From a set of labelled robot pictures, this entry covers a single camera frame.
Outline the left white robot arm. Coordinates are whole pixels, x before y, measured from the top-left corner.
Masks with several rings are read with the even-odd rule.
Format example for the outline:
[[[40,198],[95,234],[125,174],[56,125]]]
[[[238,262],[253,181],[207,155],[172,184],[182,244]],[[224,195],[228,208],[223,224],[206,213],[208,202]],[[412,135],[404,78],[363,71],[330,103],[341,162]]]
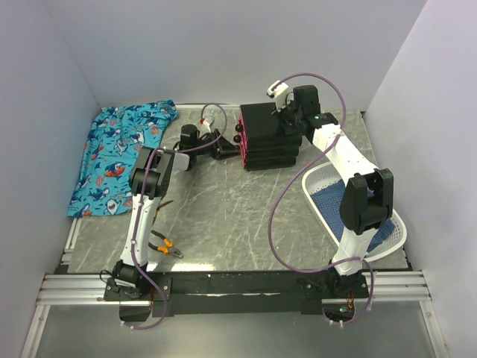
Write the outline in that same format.
[[[144,277],[148,265],[149,237],[154,215],[165,198],[174,170],[192,169],[197,157],[208,155],[223,160],[239,154],[239,147],[215,129],[200,134],[195,125],[184,125],[173,148],[145,147],[139,152],[130,174],[132,211],[126,243],[112,276],[130,299],[143,298],[148,291]]]

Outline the pink top drawer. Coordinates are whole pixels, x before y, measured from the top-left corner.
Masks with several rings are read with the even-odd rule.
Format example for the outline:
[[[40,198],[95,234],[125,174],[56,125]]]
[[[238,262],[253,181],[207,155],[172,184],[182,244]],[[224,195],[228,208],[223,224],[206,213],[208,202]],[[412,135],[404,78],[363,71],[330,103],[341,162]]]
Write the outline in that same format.
[[[235,129],[235,132],[238,133],[238,134],[241,134],[244,131],[244,124],[243,124],[243,121],[242,121],[242,117],[238,118],[234,129]]]

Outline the pink bottom drawer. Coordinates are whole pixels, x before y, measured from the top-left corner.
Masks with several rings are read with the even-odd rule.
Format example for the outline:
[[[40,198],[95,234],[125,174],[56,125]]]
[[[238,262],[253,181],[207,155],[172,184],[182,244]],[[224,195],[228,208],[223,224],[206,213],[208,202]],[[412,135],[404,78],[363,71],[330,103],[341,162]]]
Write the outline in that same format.
[[[247,152],[243,145],[239,146],[240,156],[241,156],[241,164],[242,167],[245,168],[246,166],[246,159],[247,159]]]

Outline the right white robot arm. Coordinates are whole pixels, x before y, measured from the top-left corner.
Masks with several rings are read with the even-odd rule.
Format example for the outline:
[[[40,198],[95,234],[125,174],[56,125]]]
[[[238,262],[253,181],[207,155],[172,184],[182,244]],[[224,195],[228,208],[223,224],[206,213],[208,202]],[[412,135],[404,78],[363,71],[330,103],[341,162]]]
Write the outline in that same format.
[[[326,273],[327,291],[345,296],[361,280],[362,260],[372,238],[393,213],[394,176],[367,160],[331,113],[322,113],[313,85],[290,88],[277,81],[267,94],[286,133],[299,133],[320,149],[344,182],[339,214],[344,225]]]

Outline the black drawer cabinet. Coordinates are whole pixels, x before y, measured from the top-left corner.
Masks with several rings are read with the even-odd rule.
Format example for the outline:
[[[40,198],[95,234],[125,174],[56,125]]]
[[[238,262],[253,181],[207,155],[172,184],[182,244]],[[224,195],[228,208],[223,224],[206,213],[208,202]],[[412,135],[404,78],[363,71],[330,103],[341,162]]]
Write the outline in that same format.
[[[239,117],[244,124],[240,135],[247,152],[244,169],[249,172],[292,167],[297,162],[302,137],[285,134],[273,111],[272,102],[239,106]]]

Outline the pink drawer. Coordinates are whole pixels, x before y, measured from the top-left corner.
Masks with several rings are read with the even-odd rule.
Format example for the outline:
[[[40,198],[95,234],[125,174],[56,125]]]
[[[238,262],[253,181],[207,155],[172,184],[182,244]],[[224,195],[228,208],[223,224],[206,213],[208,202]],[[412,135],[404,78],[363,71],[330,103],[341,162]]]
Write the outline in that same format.
[[[236,134],[236,135],[233,137],[233,142],[234,142],[236,145],[244,145],[243,136],[241,136],[240,134]]]
[[[243,124],[243,121],[242,121],[242,117],[238,118],[234,129],[235,129],[235,132],[238,133],[238,134],[241,134],[244,131],[244,124]]]
[[[241,164],[242,167],[245,168],[246,166],[246,159],[247,159],[247,152],[243,145],[239,146],[240,156],[241,156]]]

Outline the yellow black needle-nose pliers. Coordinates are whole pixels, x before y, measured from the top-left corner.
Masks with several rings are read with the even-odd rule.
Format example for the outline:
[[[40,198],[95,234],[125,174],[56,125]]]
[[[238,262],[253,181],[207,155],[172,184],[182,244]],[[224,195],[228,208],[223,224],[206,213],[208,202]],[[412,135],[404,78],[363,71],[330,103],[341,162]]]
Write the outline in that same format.
[[[171,203],[173,203],[173,202],[174,202],[174,200],[169,200],[169,201],[161,202],[161,203],[157,206],[157,208],[156,208],[155,211],[154,211],[154,216],[153,216],[153,221],[152,221],[153,224],[154,224],[155,221],[157,220],[157,216],[158,216],[158,214],[159,214],[159,211],[160,211],[163,207],[165,207],[165,206],[167,206],[167,205],[169,205],[169,204],[171,204]]]

